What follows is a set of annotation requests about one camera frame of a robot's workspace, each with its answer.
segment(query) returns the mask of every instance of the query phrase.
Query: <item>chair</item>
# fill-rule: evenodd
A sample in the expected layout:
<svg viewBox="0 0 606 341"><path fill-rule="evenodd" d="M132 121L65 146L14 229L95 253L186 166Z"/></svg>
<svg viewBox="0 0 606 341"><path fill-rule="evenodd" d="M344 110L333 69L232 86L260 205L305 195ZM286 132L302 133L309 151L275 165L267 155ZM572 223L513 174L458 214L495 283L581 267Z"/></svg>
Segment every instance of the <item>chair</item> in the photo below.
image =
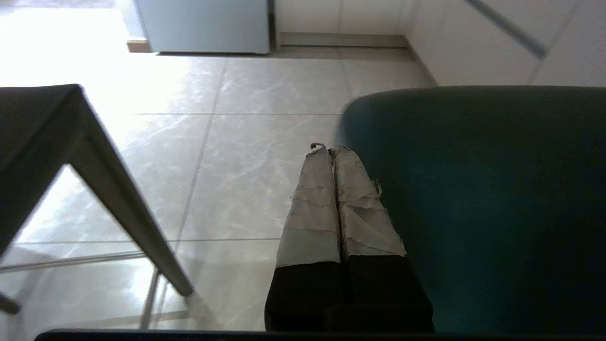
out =
<svg viewBox="0 0 606 341"><path fill-rule="evenodd" d="M67 259L34 267L146 255L178 293L190 295L189 280L75 84L0 89L0 257L64 164L74 167L142 254ZM19 269L28 267L5 267L0 272ZM0 310L16 314L19 305L0 295Z"/></svg>

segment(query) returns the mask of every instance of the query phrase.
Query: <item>chair leg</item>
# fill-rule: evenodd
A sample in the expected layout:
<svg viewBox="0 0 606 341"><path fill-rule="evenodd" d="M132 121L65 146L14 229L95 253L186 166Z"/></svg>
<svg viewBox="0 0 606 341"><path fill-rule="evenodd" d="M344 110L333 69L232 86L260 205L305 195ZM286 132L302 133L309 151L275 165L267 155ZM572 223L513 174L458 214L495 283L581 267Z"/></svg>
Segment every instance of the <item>chair leg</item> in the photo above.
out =
<svg viewBox="0 0 606 341"><path fill-rule="evenodd" d="M181 295L189 296L193 292L189 280L94 117L89 135L74 152L71 164L159 272Z"/></svg>
<svg viewBox="0 0 606 341"><path fill-rule="evenodd" d="M20 310L21 307L17 302L0 293L0 311L4 311L11 315L17 315Z"/></svg>

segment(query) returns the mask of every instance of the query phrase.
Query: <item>beige floor tile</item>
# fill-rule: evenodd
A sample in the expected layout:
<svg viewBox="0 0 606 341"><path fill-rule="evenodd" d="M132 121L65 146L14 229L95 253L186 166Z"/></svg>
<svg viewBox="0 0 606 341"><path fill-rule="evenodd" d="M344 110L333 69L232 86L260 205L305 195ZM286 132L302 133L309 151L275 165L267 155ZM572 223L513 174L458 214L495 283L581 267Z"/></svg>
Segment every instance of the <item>beige floor tile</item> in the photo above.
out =
<svg viewBox="0 0 606 341"><path fill-rule="evenodd" d="M421 67L413 61L343 59L342 62L354 97L430 86Z"/></svg>
<svg viewBox="0 0 606 341"><path fill-rule="evenodd" d="M134 243L13 245L2 264L136 251ZM0 339L31 341L55 328L135 328L153 273L145 258L0 274L0 291L22 305L0 316Z"/></svg>
<svg viewBox="0 0 606 341"><path fill-rule="evenodd" d="M278 240L183 241L179 261L195 286L183 299L169 286L159 329L265 330L264 306Z"/></svg>
<svg viewBox="0 0 606 341"><path fill-rule="evenodd" d="M125 115L105 125L159 227L177 238L208 116ZM130 241L71 167L21 229L18 242Z"/></svg>
<svg viewBox="0 0 606 341"><path fill-rule="evenodd" d="M330 59L230 59L216 113L341 113L351 93L339 63Z"/></svg>
<svg viewBox="0 0 606 341"><path fill-rule="evenodd" d="M310 144L332 146L338 120L214 117L182 239L279 238Z"/></svg>

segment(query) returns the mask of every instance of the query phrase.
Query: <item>tile grout line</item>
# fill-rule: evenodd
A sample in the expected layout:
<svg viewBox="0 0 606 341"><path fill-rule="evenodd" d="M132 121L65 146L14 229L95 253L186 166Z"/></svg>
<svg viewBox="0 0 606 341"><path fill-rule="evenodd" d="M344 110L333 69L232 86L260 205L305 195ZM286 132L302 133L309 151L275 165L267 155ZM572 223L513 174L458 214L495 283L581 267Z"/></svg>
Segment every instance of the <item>tile grout line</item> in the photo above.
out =
<svg viewBox="0 0 606 341"><path fill-rule="evenodd" d="M217 92L215 93L215 100L213 101L213 110L212 114L208 118L208 123L206 125L206 130L204 134L204 139L202 141L202 146L200 148L200 154L198 155L198 163L196 165L196 170L193 174L193 179L191 179L191 188L190 192L187 195L187 201L185 202L185 209L183 210L183 217L181 218L181 228L179 228L179 234L177 235L177 242L175 245L175 257L177 257L177 253L179 252L179 246L181 245L181 235L183 234L183 230L185 228L185 222L187 221L187 214L189 213L189 209L191 206L191 198L193 197L193 191L196 187L196 180L198 179L198 173L200 172L200 167L202 166L202 159L204 158L204 151L206 150L206 144L208 143L208 137L210 135L210 128L213 124L214 113L217 109L217 103L219 102L219 96L221 94L221 87L223 86L223 81L225 78L225 73L227 73L227 66L229 64L229 60L225 61L223 65L223 70L221 70L221 75L219 76L219 84L217 85ZM162 295L160 295L160 301L158 305L158 318L155 319L153 323L155 323L155 327L158 327L160 316L162 315L162 308L164 307L164 300L166 299L166 292L168 290L168 283L164 283L164 288L162 289Z"/></svg>
<svg viewBox="0 0 606 341"><path fill-rule="evenodd" d="M183 216L181 217L181 227L179 228L179 233L177 234L177 241L175 244L175 252L174 252L175 258L177 257L177 253L179 252L179 245L181 244L181 234L183 233L183 229L185 228L185 222L187 221L187 214L189 212L189 208L191 205L191 198L193 197L193 191L194 191L194 188L196 187L196 180L198 179L198 173L200 172L200 166L202 164L204 150L206 149L206 144L208 142L208 136L210 135L210 127L212 125L212 122L213 122L213 115L211 115L210 118L208 118L208 123L206 124L204 139L202 141L202 146L200 147L200 153L198 154L198 162L196 164L196 169L194 171L193 178L191 179L190 191L187 194L187 201L185 202ZM162 307L164 306L164 300L166 298L168 284L169 283L164 283L164 287L162 289L162 294L160 295L160 300L159 300L159 304L158 304L158 307L159 307L158 308L158 318L155 319L155 321L153 322L153 323L155 323L156 327L158 326L160 316L162 315Z"/></svg>
<svg viewBox="0 0 606 341"><path fill-rule="evenodd" d="M351 100L354 100L353 97L353 89L351 88L351 83L349 82L349 77L347 76L347 71L345 70L345 64L343 63L343 53L341 49L337 48L337 53L339 55L339 64L341 65L341 70L343 71L343 76L345 77L345 83L347 83L347 89L349 90L349 94L351 95Z"/></svg>

